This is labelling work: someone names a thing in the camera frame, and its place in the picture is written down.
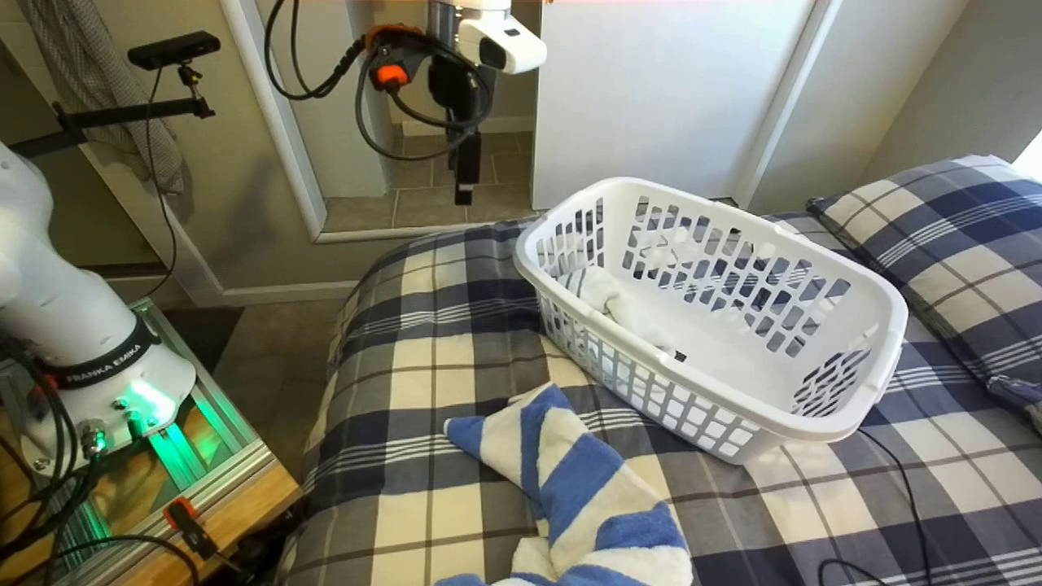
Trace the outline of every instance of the pillow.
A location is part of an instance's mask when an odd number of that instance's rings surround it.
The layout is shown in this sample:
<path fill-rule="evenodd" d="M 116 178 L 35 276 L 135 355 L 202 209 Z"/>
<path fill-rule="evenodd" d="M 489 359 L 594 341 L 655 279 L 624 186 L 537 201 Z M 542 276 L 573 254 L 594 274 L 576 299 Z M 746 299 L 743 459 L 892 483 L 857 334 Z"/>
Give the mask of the pillow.
<path fill-rule="evenodd" d="M 1042 403 L 1042 184 L 941 159 L 808 209 L 992 390 Z"/>

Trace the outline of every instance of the plastic laundry basket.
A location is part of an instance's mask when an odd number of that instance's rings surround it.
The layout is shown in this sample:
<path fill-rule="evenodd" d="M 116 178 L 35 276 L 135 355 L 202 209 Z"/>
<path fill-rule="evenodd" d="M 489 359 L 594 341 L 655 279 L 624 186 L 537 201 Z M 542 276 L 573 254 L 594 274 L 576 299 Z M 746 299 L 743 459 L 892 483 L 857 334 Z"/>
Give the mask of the plastic laundry basket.
<path fill-rule="evenodd" d="M 517 237 L 547 336 L 636 412 L 725 459 L 850 438 L 910 309 L 791 229 L 646 178 L 607 178 Z"/>

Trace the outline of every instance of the white laundry basket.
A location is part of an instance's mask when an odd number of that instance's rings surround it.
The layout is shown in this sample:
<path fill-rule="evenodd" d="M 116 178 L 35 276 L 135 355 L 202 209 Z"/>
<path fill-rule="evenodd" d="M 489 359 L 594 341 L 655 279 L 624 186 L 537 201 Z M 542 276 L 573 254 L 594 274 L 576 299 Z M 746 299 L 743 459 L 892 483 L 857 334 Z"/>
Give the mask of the white laundry basket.
<path fill-rule="evenodd" d="M 884 397 L 910 318 L 859 264 L 646 178 L 597 184 L 528 225 L 517 270 L 571 359 L 736 466 L 777 442 L 850 438 Z"/>

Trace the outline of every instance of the bed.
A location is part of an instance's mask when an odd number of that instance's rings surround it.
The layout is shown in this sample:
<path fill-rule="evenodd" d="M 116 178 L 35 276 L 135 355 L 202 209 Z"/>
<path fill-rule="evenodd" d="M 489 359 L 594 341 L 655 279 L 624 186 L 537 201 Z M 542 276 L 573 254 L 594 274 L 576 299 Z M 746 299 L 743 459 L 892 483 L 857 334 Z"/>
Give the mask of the bed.
<path fill-rule="evenodd" d="M 1038 194 L 1005 163 L 967 157 L 781 220 L 885 274 L 910 296 L 911 318 L 890 390 L 859 434 L 829 445 L 791 442 L 749 466 L 709 459 L 638 416 L 544 336 L 533 289 L 516 270 L 523 225 L 397 248 L 342 309 L 305 520 L 283 547 L 276 583 L 507 577 L 517 540 L 533 534 L 532 507 L 507 478 L 446 442 L 443 419 L 495 414 L 547 381 L 669 499 L 697 583 L 1042 583 L 1042 440 L 1025 402 L 1042 381 Z M 982 212 L 952 229 L 967 215 L 965 198 L 1000 201 L 991 209 L 1005 221 L 1004 237 L 976 234 Z M 952 248 L 960 232 L 973 234 L 970 252 L 949 252 L 957 259 L 949 264 L 934 245 Z M 1014 232 L 1030 259 L 1010 254 Z M 1010 334 L 973 338 L 982 323 L 965 323 L 973 303 L 949 303 L 954 289 L 937 299 L 928 287 L 941 276 L 923 284 L 924 267 L 981 267 L 981 248 L 1015 259 L 1000 274 L 1015 274 L 1014 289 L 1025 287 L 1030 299 L 982 303 L 1005 329 L 1014 318 L 1014 341 Z"/>

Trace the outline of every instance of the plaid bedspread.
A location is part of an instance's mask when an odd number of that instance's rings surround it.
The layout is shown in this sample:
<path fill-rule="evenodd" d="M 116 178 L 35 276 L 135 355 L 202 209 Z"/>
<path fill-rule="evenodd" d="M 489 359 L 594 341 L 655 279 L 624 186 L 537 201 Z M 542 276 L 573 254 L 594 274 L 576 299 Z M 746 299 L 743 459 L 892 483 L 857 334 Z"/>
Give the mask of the plaid bedspread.
<path fill-rule="evenodd" d="M 675 504 L 700 583 L 864 580 L 837 558 L 884 583 L 1042 583 L 1042 442 L 916 318 L 864 434 L 732 469 L 641 419 L 542 336 L 516 237 L 516 225 L 421 237 L 357 284 L 329 363 L 311 519 L 276 583 L 505 577 L 532 513 L 441 430 L 544 381 Z"/>

